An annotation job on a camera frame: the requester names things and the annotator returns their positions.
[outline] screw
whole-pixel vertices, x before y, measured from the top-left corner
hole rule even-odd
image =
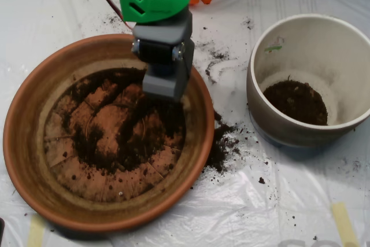
[[[140,47],[140,40],[139,39],[134,39],[134,42],[132,43],[131,51],[135,55],[139,55],[139,47]]]
[[[182,61],[182,59],[184,58],[184,52],[185,52],[184,42],[177,46],[174,46],[172,49],[172,61]]]

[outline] pot rim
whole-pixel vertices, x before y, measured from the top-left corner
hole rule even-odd
[[[199,153],[199,159],[197,160],[194,168],[189,173],[187,179],[162,203],[158,204],[157,206],[153,207],[152,209],[132,217],[130,219],[124,219],[120,221],[115,221],[111,223],[84,223],[78,222],[75,220],[70,220],[63,215],[56,215],[52,209],[45,208],[40,205],[35,198],[29,192],[26,191],[25,186],[22,184],[20,178],[17,175],[17,169],[13,163],[13,156],[10,153],[10,141],[9,141],[9,133],[11,130],[10,124],[13,122],[15,117],[15,110],[16,107],[21,105],[21,101],[23,98],[24,89],[29,86],[34,80],[38,79],[39,72],[43,67],[52,63],[54,59],[60,55],[63,55],[66,51],[69,51],[71,48],[78,47],[80,45],[89,44],[91,42],[103,42],[106,40],[112,39],[125,39],[127,41],[132,42],[133,36],[127,34],[111,34],[111,35],[100,35],[94,36],[86,39],[82,39],[70,45],[67,45],[60,49],[59,51],[55,52],[48,58],[46,58],[43,62],[41,62],[25,79],[22,83],[20,88],[18,89],[16,95],[13,98],[12,103],[10,104],[10,108],[8,110],[8,114],[6,116],[4,131],[3,131],[3,153],[5,159],[5,165],[8,170],[8,174],[10,179],[12,180],[15,188],[22,196],[24,201],[33,208],[37,213],[42,215],[47,220],[60,225],[62,227],[69,228],[71,230],[76,231],[84,231],[84,232],[111,232],[111,231],[119,231],[125,228],[133,228],[135,226],[147,223],[153,220],[155,217],[159,216],[160,214],[167,211],[172,205],[174,205],[190,188],[191,185],[198,179],[199,174],[201,173],[211,148],[212,140],[213,140],[213,133],[214,133],[214,113],[213,113],[213,104],[212,99],[210,97],[209,91],[207,89],[206,84],[204,83],[202,77],[198,73],[198,71],[193,67],[191,69],[191,74],[195,79],[196,84],[198,85],[201,94],[203,95],[203,101],[206,110],[206,133],[205,133],[205,140],[202,145],[201,151]]]
[[[277,23],[274,23],[272,26],[270,26],[269,28],[267,28],[267,30],[265,30],[262,33],[262,35],[260,36],[260,38],[258,39],[256,45],[254,46],[254,48],[252,50],[252,54],[250,56],[250,71],[251,71],[252,82],[253,82],[253,85],[255,86],[255,88],[256,88],[256,90],[258,92],[258,95],[269,106],[269,108],[271,110],[273,110],[276,114],[278,114],[280,117],[284,118],[285,120],[287,120],[287,121],[289,121],[289,122],[291,122],[293,124],[296,124],[298,126],[301,126],[301,127],[305,127],[305,128],[311,129],[311,130],[341,130],[341,129],[348,128],[348,127],[351,127],[351,126],[356,126],[357,124],[359,124],[362,121],[364,121],[367,117],[369,117],[369,115],[370,115],[370,108],[364,114],[362,114],[361,116],[357,117],[356,119],[354,119],[352,121],[348,121],[347,123],[336,124],[336,125],[333,125],[333,126],[316,126],[314,124],[306,124],[306,123],[303,123],[301,121],[294,120],[293,118],[285,115],[284,113],[282,113],[281,111],[279,111],[278,109],[276,109],[267,100],[267,98],[264,96],[263,92],[261,91],[260,87],[258,86],[258,83],[257,83],[257,80],[256,80],[256,76],[255,76],[255,73],[254,73],[254,61],[256,59],[257,49],[260,47],[260,44],[261,44],[262,40],[272,30],[274,30],[276,27],[284,24],[287,21],[296,20],[296,19],[325,19],[325,20],[334,21],[334,22],[336,22],[338,24],[344,25],[345,27],[351,29],[358,36],[362,37],[367,42],[368,46],[370,47],[370,39],[364,33],[362,33],[358,28],[356,28],[355,26],[351,25],[347,21],[338,19],[336,17],[328,16],[328,15],[324,15],[324,14],[314,14],[314,13],[312,13],[312,14],[297,14],[297,15],[294,15],[294,16],[286,17],[285,19],[279,20]]]

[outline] yellow tape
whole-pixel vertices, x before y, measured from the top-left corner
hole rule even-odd
[[[352,229],[346,206],[339,202],[332,204],[331,209],[336,223],[336,228],[341,236],[343,247],[360,247],[357,237]]]
[[[38,214],[32,215],[27,247],[41,247],[44,236],[45,221]]]

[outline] plastic sheet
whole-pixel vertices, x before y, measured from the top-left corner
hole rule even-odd
[[[128,32],[105,0],[0,1],[1,127],[19,85],[47,56],[82,38]],[[155,221],[99,242],[67,239],[35,222],[0,156],[2,247],[38,241],[38,246],[342,246],[331,212],[337,202],[345,203],[360,245],[370,245],[370,122],[321,148],[276,148],[253,133],[246,105],[247,63],[264,29],[286,16],[313,12],[340,17],[370,36],[369,0],[213,0],[191,10],[194,65],[215,109],[237,125],[229,136],[239,140],[241,155],[230,152],[222,175],[205,169],[193,189]],[[35,223],[41,225],[41,240],[33,237],[32,243]]]

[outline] white ceramic pot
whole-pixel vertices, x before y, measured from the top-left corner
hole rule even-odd
[[[264,90],[287,79],[309,83],[325,103],[328,125],[294,120],[270,104]],[[300,14],[268,28],[248,66],[247,99],[259,132],[289,146],[337,139],[370,115],[370,40],[349,23]]]

